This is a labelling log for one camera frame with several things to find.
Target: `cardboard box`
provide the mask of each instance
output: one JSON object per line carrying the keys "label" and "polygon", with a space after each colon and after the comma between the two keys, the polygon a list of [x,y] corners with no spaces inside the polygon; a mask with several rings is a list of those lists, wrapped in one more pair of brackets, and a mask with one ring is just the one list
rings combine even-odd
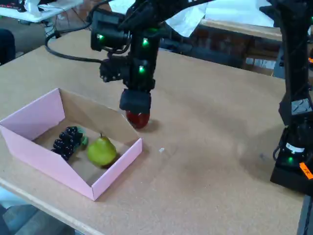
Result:
{"label": "cardboard box", "polygon": [[[89,142],[107,136],[118,160],[109,168],[94,166],[86,150],[76,151],[66,162],[51,152],[67,126],[78,125]],[[0,121],[10,153],[21,161],[96,200],[142,152],[142,139],[118,111],[82,96],[55,89]]]}

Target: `green pear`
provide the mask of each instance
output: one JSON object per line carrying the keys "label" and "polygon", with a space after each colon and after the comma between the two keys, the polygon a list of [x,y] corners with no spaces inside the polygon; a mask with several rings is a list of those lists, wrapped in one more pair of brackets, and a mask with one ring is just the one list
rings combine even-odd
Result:
{"label": "green pear", "polygon": [[89,160],[98,166],[111,164],[115,157],[116,148],[107,137],[101,136],[88,147]]}

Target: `white label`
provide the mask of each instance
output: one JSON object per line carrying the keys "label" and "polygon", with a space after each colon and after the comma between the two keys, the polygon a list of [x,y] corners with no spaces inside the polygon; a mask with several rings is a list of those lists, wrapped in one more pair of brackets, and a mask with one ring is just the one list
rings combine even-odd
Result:
{"label": "white label", "polygon": [[297,147],[294,147],[292,146],[291,144],[287,143],[286,144],[286,147],[291,150],[292,152],[295,152],[295,153],[303,153],[304,152],[304,148],[297,148]]}

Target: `wooden table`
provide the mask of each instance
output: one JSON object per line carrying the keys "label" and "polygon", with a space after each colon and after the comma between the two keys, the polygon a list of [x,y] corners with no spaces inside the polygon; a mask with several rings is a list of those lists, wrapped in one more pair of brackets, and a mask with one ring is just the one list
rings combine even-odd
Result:
{"label": "wooden table", "polygon": [[250,25],[245,23],[233,23],[233,22],[224,22],[224,21],[213,21],[203,19],[200,22],[201,25],[223,29],[227,31],[243,33],[255,37],[267,38],[276,41],[282,41],[282,35],[279,28],[271,28],[257,25]]}
{"label": "wooden table", "polygon": [[[89,40],[80,31],[53,48],[104,59]],[[165,51],[155,79],[144,153],[97,202],[13,158],[2,137],[0,186],[88,235],[296,234],[303,196],[269,181],[284,81]],[[113,108],[123,90],[98,64],[43,47],[0,67],[0,80],[0,118],[56,87]]]}

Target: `white paper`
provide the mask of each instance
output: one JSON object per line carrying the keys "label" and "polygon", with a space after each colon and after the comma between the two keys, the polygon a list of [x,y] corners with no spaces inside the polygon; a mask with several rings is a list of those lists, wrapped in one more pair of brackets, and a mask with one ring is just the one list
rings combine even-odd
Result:
{"label": "white paper", "polygon": [[24,7],[26,11],[30,12],[35,17],[40,17],[41,12],[38,9],[40,0],[25,0]]}
{"label": "white paper", "polygon": [[[134,2],[135,0],[114,0],[109,5],[113,12],[126,14]],[[207,3],[189,7],[168,19],[166,23],[181,36],[189,37],[205,16],[206,7]]]}
{"label": "white paper", "polygon": [[266,0],[215,0],[208,3],[205,18],[273,27],[274,21],[259,10],[269,5]]}
{"label": "white paper", "polygon": [[135,3],[135,0],[114,0],[110,1],[109,5],[113,12],[126,14],[128,8]]}
{"label": "white paper", "polygon": [[189,37],[205,16],[207,3],[182,10],[166,23],[183,37]]}

